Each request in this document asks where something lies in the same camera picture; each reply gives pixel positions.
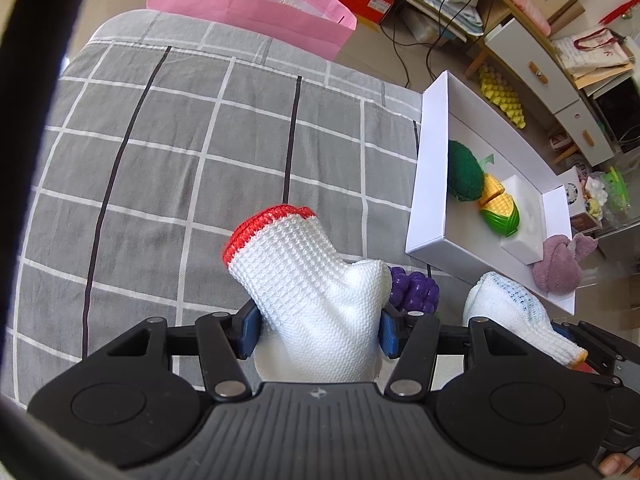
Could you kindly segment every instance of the gray plaid bedsheet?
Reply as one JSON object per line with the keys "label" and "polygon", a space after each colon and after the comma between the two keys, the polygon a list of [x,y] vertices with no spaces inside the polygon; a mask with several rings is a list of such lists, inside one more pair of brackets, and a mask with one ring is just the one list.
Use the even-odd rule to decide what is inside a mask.
{"label": "gray plaid bedsheet", "polygon": [[[100,205],[109,200],[88,315],[89,352],[149,316],[191,324],[248,299],[221,260],[233,229],[283,199],[298,77],[289,202],[312,208],[345,260],[408,270],[421,95],[219,23],[151,10],[105,23],[60,78],[17,263],[1,391],[26,405],[81,357],[82,308]],[[442,272],[440,316],[470,288]],[[196,358],[174,369],[202,387]],[[257,380],[249,361],[244,369]]]}

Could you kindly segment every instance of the purple grapes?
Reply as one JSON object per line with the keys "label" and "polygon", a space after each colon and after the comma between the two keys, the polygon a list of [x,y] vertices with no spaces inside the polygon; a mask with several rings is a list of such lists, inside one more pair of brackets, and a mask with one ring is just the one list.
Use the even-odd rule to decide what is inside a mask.
{"label": "purple grapes", "polygon": [[399,311],[433,314],[438,307],[440,289],[432,278],[421,272],[408,276],[402,267],[391,267],[391,303]]}

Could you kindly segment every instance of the blue gripper pad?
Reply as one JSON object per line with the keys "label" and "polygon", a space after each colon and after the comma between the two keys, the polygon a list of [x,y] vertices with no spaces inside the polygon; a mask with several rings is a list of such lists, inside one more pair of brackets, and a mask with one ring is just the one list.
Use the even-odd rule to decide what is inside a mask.
{"label": "blue gripper pad", "polygon": [[254,352],[262,327],[262,314],[255,303],[248,307],[247,313],[242,312],[243,309],[236,314],[242,317],[242,331],[238,339],[238,359],[242,360],[247,359]]}
{"label": "blue gripper pad", "polygon": [[400,341],[396,330],[396,320],[383,310],[380,315],[380,328],[378,329],[378,343],[385,356],[396,359],[400,353]]}

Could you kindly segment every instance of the pink paper bag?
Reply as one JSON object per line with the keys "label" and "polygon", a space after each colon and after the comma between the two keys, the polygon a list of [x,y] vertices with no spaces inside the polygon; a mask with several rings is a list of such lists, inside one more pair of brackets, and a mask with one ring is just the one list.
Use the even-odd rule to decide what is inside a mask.
{"label": "pink paper bag", "polygon": [[328,60],[356,28],[338,0],[146,0],[146,7],[259,32]]}

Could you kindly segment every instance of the white cabinet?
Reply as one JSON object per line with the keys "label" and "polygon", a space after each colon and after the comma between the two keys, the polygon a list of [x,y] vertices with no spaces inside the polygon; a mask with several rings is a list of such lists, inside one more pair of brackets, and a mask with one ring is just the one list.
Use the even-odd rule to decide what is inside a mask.
{"label": "white cabinet", "polygon": [[556,114],[556,119],[580,148],[591,165],[613,156],[607,138],[582,101],[578,101]]}
{"label": "white cabinet", "polygon": [[486,46],[533,90],[551,113],[578,99],[564,72],[518,20],[511,20],[490,35]]}
{"label": "white cabinet", "polygon": [[562,124],[590,164],[613,156],[606,135],[555,60],[516,19],[487,35],[486,46],[507,64]]}

